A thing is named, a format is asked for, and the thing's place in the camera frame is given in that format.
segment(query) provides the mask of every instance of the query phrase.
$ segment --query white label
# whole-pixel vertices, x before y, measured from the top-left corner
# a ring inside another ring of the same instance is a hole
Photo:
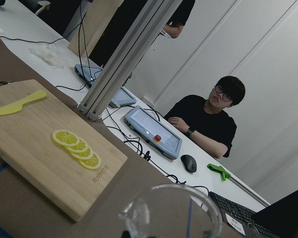
[[[245,235],[243,225],[240,222],[238,222],[237,220],[235,220],[233,217],[230,217],[228,214],[225,213],[225,215],[226,215],[226,219],[227,219],[228,223],[230,223],[231,226],[235,228],[235,230],[237,230],[238,232],[241,232],[243,235]]]

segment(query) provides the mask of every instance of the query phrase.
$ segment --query transparent glass bowl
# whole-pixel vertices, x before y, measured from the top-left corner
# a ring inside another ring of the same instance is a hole
[[[199,190],[180,184],[144,189],[119,214],[132,238],[216,238],[222,217]]]

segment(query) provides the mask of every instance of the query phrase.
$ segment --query green clamp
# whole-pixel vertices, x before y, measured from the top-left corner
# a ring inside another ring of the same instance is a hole
[[[222,181],[225,181],[226,179],[229,179],[231,177],[231,175],[222,166],[208,164],[207,167],[213,172],[221,174]]]

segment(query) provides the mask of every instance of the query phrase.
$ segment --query person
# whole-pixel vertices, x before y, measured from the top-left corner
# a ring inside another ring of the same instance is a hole
[[[171,38],[177,38],[182,32],[187,22],[195,0],[183,0],[170,19],[167,21],[163,30],[168,33]]]
[[[207,100],[186,96],[164,118],[213,158],[228,157],[237,126],[223,109],[239,104],[244,96],[244,84],[235,76],[225,76]]]

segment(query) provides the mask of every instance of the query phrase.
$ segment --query lemon slice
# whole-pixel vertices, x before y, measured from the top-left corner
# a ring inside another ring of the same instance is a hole
[[[81,152],[81,153],[73,153],[70,152],[70,154],[78,160],[89,160],[92,156],[93,156],[93,150],[88,146],[87,150],[85,152]]]
[[[52,133],[55,143],[62,146],[75,146],[79,143],[79,138],[69,130],[55,130]]]
[[[78,160],[80,165],[89,170],[96,170],[101,166],[101,159],[99,155],[93,152],[93,156],[88,160]]]
[[[68,146],[65,147],[65,149],[73,153],[83,153],[88,149],[88,144],[82,138],[79,138],[79,143],[77,145]]]

